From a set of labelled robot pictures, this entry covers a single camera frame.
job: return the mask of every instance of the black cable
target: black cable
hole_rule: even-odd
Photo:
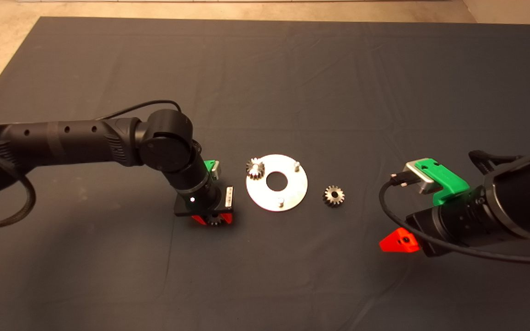
[[[381,205],[381,209],[383,210],[383,212],[385,212],[385,214],[389,218],[391,218],[391,220],[393,220],[400,227],[405,228],[406,230],[414,234],[416,237],[419,237],[423,239],[424,241],[432,243],[433,245],[438,245],[440,247],[443,247],[450,251],[455,251],[460,254],[465,254],[465,255],[479,257],[479,258],[486,258],[488,260],[530,264],[530,256],[506,255],[506,254],[494,253],[491,251],[484,251],[484,250],[477,250],[477,249],[462,247],[460,245],[455,245],[452,243],[448,243],[447,241],[443,241],[435,237],[431,237],[430,235],[406,224],[406,222],[398,218],[398,216],[396,216],[396,214],[394,214],[394,212],[392,212],[389,209],[389,207],[387,207],[387,204],[386,204],[386,191],[387,189],[389,189],[389,187],[395,186],[395,185],[398,185],[396,181],[389,181],[385,183],[379,190],[379,203]]]
[[[99,118],[97,118],[95,120],[99,121],[99,120],[113,119],[116,116],[124,115],[124,114],[129,113],[129,112],[131,112],[133,110],[137,110],[137,109],[140,109],[142,107],[147,107],[147,106],[150,106],[150,105],[156,105],[156,104],[159,104],[159,103],[168,103],[170,105],[174,105],[175,108],[177,108],[177,110],[179,111],[179,113],[182,113],[181,107],[179,107],[179,104],[176,103],[173,100],[151,100],[151,101],[147,101],[145,103],[139,103],[137,105],[133,105],[132,107],[128,107],[126,109],[122,109],[121,111],[116,111],[115,113],[111,113],[109,115],[105,115],[105,116],[99,117]]]
[[[11,224],[23,220],[23,218],[26,217],[30,213],[30,211],[32,211],[32,208],[36,203],[36,191],[34,190],[34,186],[32,186],[32,183],[30,183],[30,180],[28,180],[28,178],[24,174],[18,172],[13,163],[0,157],[0,168],[7,172],[9,176],[21,182],[22,185],[26,188],[26,192],[28,194],[26,203],[20,210],[18,210],[12,216],[0,220],[0,228],[2,228],[4,226],[9,226]]]

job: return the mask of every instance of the table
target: table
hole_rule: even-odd
[[[377,202],[409,160],[476,186],[469,150],[530,153],[530,26],[42,17],[0,76],[0,122],[156,98],[223,164],[234,225],[176,218],[147,167],[37,168],[34,211],[0,229],[0,330],[530,329],[530,266],[381,253],[395,224]],[[246,161],[273,153],[309,180],[282,213],[244,186]],[[331,184],[341,208],[322,202]],[[431,205],[388,199],[402,216]],[[22,203],[19,186],[0,193],[0,216]]]

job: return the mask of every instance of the metal washer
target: metal washer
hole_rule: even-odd
[[[258,180],[247,176],[247,191],[251,199],[263,209],[285,211],[296,207],[308,190],[308,178],[304,168],[296,160],[281,154],[271,154],[259,158],[265,165],[265,173]],[[288,186],[281,191],[273,191],[267,186],[267,176],[272,172],[281,172],[288,179]]]

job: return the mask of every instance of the label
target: label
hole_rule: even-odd
[[[226,208],[230,208],[232,207],[232,191],[233,191],[233,188],[232,186],[228,186],[226,188],[226,200],[225,200],[225,207]]]

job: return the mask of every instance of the cable connector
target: cable connector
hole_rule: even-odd
[[[415,184],[421,181],[421,178],[412,171],[402,171],[390,175],[390,184],[392,186],[400,185],[402,187],[409,184]]]

